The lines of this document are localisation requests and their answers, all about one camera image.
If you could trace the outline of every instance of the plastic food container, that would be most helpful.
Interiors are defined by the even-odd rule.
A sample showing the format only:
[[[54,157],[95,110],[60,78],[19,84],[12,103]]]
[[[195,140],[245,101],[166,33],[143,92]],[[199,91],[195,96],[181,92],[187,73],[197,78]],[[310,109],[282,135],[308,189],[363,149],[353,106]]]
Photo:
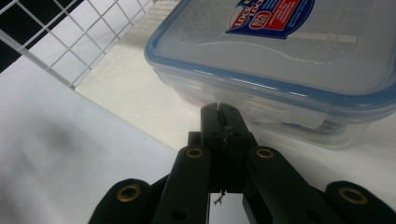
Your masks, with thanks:
[[[396,109],[396,1],[182,0],[148,63],[195,105],[323,147]]]

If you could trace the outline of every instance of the white surface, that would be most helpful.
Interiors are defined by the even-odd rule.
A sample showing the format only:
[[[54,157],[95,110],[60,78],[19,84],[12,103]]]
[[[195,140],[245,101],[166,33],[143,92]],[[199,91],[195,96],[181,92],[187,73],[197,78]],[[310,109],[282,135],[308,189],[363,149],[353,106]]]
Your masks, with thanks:
[[[20,61],[0,76],[0,223],[87,223],[115,183],[169,173],[174,151]]]
[[[156,5],[92,70],[77,91],[179,150],[185,146],[189,131],[199,131],[200,108],[184,103],[161,83],[144,59],[143,48],[150,33],[171,10]],[[338,150],[314,147],[263,129],[249,129],[259,144],[281,151],[313,186],[324,189],[332,181],[351,181],[396,209],[396,115],[373,123],[355,146]]]

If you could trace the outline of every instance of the metal wire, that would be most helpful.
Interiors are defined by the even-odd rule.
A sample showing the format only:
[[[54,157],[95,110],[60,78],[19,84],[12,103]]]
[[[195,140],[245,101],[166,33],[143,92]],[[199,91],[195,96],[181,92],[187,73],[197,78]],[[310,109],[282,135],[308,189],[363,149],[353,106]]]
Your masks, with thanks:
[[[98,10],[98,7],[92,2],[92,0],[85,0],[85,3],[88,3],[89,6],[93,9],[93,11],[99,16],[94,22],[89,25],[87,29],[84,29],[83,26],[77,22],[77,20],[70,15],[70,13],[67,11],[71,6],[73,6],[77,0],[73,0],[70,4],[68,4],[66,7],[63,7],[58,0],[52,0],[56,6],[61,10],[60,13],[58,13],[52,20],[50,20],[47,24],[44,24],[34,13],[32,13],[26,6],[24,6],[19,0],[13,0],[9,4],[7,4],[5,7],[0,9],[0,15],[2,15],[4,12],[12,8],[13,6],[18,6],[20,7],[30,18],[32,18],[33,21],[35,21],[37,24],[40,25],[41,29],[36,32],[28,41],[25,43],[19,43],[16,41],[14,38],[12,38],[10,35],[8,35],[6,32],[0,29],[0,40],[9,45],[11,48],[16,50],[18,53],[32,61],[33,63],[37,64],[40,66],[42,69],[47,71],[51,76],[57,78],[59,81],[61,81],[64,85],[69,86],[69,87],[75,87],[76,83],[80,82],[81,79],[83,78],[84,74],[87,73],[87,71],[92,70],[92,65],[97,62],[97,60],[101,56],[105,56],[109,47],[114,44],[115,42],[119,41],[121,39],[121,34],[125,33],[127,29],[133,27],[133,21],[135,18],[143,13],[146,13],[145,8],[148,6],[149,3],[152,3],[152,0],[148,0],[145,4],[142,4],[139,0],[135,0],[135,2],[139,6],[139,10],[134,15],[128,16],[128,14],[125,12],[125,9],[122,8],[121,4],[119,3],[119,0],[114,0],[103,13],[100,13]],[[125,17],[126,22],[125,24],[121,25],[121,29],[119,32],[116,32],[116,30],[109,24],[109,22],[105,19],[105,15],[107,12],[113,8],[114,6],[117,6],[117,8],[120,10],[122,13],[123,17]],[[65,15],[66,18],[70,19],[76,26],[77,28],[82,32],[81,35],[78,36],[78,38],[73,41],[71,45],[67,45],[59,36],[57,36],[55,33],[53,33],[50,29],[51,25],[54,24],[59,18],[62,17],[62,15]],[[101,47],[101,45],[95,40],[94,37],[92,37],[88,32],[92,29],[92,27],[95,26],[99,21],[102,21],[107,29],[113,34],[113,37],[111,40],[104,46]],[[62,52],[62,54],[57,57],[51,64],[47,64],[43,62],[37,55],[34,55],[32,51],[27,49],[29,45],[31,45],[40,35],[42,35],[44,32],[47,32],[47,35],[52,36],[57,43],[62,45],[65,50]],[[82,37],[87,36],[88,39],[95,45],[95,47],[99,50],[99,53],[91,57],[90,59],[87,59],[84,61],[80,55],[78,55],[74,49],[76,47],[76,44],[78,41],[81,40]],[[83,68],[82,72],[80,74],[77,74],[73,80],[67,80],[64,76],[59,74],[59,72],[54,70],[54,66],[58,64],[60,61],[64,59],[64,56],[70,52],[79,62],[81,62],[85,68]]]

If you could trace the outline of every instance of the screw hole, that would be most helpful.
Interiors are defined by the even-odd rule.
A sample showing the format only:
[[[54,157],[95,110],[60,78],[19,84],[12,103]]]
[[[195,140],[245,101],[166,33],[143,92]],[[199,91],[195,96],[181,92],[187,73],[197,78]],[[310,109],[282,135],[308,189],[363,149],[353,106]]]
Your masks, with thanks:
[[[189,148],[186,152],[188,157],[198,158],[204,155],[204,152],[200,148]]]
[[[177,209],[172,213],[172,218],[177,221],[186,220],[187,218],[187,211],[182,209]]]
[[[274,157],[274,152],[267,148],[260,148],[256,151],[257,155],[264,159],[271,159]]]
[[[367,197],[356,189],[340,188],[338,190],[338,193],[342,198],[344,198],[350,203],[362,205],[362,204],[367,204],[369,202]]]
[[[314,222],[317,222],[317,223],[322,222],[320,215],[315,211],[312,211],[312,210],[306,211],[306,216]]]
[[[117,192],[117,198],[120,202],[128,203],[140,196],[141,189],[137,184],[125,186]]]

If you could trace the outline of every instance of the brass screw insert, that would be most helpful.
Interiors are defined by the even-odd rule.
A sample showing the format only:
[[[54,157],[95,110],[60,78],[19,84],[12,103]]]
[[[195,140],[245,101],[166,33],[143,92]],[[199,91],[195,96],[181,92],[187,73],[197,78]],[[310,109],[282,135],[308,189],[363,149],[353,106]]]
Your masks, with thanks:
[[[199,158],[202,157],[202,155],[204,155],[204,152],[198,147],[193,147],[187,149],[186,154],[190,158]]]
[[[274,152],[268,148],[259,148],[256,153],[259,157],[264,159],[271,159],[274,157]]]
[[[340,188],[338,190],[338,193],[341,195],[343,199],[347,200],[350,203],[363,205],[369,202],[367,197],[356,189]]]
[[[119,189],[119,191],[117,192],[117,199],[119,199],[120,202],[128,203],[138,198],[141,192],[142,190],[139,185],[127,185]]]

